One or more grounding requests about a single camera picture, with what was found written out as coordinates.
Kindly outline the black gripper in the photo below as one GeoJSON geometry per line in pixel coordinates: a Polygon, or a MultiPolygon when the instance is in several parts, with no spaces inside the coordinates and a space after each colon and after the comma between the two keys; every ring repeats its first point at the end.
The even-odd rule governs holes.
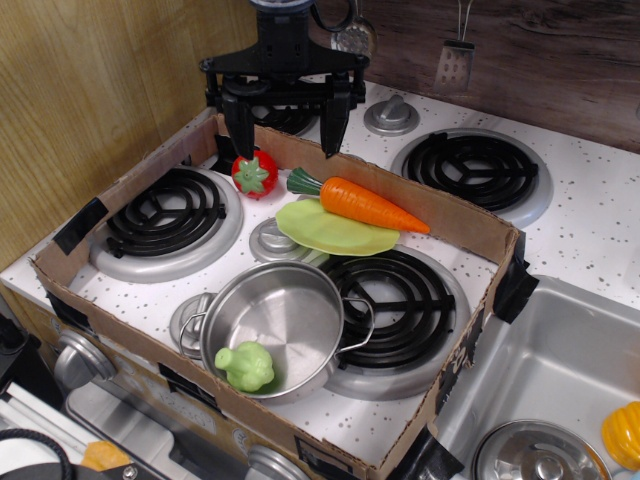
{"type": "Polygon", "coordinates": [[[368,66],[366,56],[320,46],[307,34],[261,38],[249,48],[199,64],[207,101],[222,108],[241,157],[254,155],[253,106],[322,105],[321,147],[326,158],[337,154],[351,108],[365,100],[368,66]]]}

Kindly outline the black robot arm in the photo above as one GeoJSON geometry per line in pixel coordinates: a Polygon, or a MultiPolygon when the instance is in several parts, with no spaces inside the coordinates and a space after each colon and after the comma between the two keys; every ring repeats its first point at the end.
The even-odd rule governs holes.
{"type": "Polygon", "coordinates": [[[326,157],[340,151],[350,112],[365,101],[364,54],[333,50],[309,36],[323,24],[314,1],[253,1],[257,41],[240,51],[203,59],[209,107],[224,115],[236,152],[249,159],[255,144],[255,106],[293,106],[319,116],[326,157]]]}

